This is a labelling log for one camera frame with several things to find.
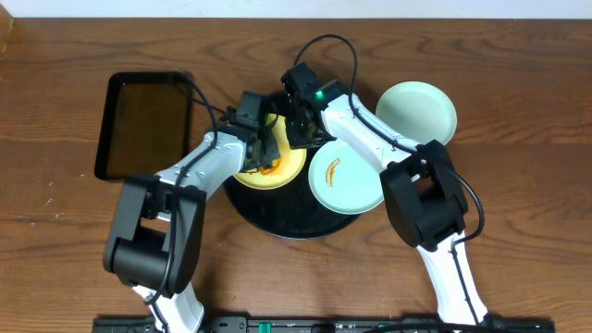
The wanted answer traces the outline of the yellow plate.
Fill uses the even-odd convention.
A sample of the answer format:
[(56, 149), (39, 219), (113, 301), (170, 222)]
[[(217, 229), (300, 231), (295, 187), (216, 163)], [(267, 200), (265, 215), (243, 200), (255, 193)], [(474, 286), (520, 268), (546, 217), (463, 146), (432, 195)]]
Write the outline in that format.
[(306, 149), (292, 150), (286, 134), (285, 117), (269, 114), (266, 123), (273, 124), (272, 132), (277, 140), (281, 159), (281, 172), (274, 175), (248, 174), (247, 172), (234, 175), (242, 185), (256, 190), (273, 190), (291, 182), (302, 170), (306, 162)]

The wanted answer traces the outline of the pale green plate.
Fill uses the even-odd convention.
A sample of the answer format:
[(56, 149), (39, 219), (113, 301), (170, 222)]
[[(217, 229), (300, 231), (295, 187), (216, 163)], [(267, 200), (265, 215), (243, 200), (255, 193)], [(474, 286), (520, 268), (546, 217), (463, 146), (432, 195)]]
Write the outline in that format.
[(386, 90), (377, 103), (376, 116), (421, 144), (436, 140), (446, 145), (458, 124), (456, 108), (449, 96), (421, 81), (401, 82)]
[(314, 154), (308, 179), (315, 199), (339, 214), (362, 214), (384, 201), (378, 172), (341, 140)]

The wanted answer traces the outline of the orange and green sponge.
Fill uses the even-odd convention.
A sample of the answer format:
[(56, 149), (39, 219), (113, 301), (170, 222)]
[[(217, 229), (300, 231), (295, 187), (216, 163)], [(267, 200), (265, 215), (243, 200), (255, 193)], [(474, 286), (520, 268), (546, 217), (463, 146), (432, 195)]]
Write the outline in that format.
[(248, 174), (274, 175), (281, 172), (281, 159), (275, 159), (269, 164), (261, 165), (255, 169), (249, 170)]

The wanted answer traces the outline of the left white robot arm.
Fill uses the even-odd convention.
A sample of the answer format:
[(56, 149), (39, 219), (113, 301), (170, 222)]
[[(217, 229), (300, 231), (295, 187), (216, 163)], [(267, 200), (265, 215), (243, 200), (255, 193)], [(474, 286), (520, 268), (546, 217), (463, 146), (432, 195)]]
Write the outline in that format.
[(160, 332), (196, 332), (204, 319), (191, 279), (210, 196), (235, 174), (278, 157), (267, 123), (272, 94), (244, 92), (236, 111), (216, 121), (200, 145), (154, 175), (126, 179), (103, 265), (150, 308)]

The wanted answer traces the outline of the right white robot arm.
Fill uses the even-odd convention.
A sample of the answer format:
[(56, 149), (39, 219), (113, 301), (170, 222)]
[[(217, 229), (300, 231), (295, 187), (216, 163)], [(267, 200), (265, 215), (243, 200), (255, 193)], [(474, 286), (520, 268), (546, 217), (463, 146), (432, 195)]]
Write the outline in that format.
[(294, 148), (347, 143), (379, 175), (391, 226), (420, 253), (436, 293), (438, 316), (458, 330), (482, 326), (488, 310), (476, 290), (465, 244), (464, 216), (475, 191), (455, 170), (446, 147), (409, 139), (370, 112), (352, 87), (322, 82), (303, 62), (281, 78), (294, 120)]

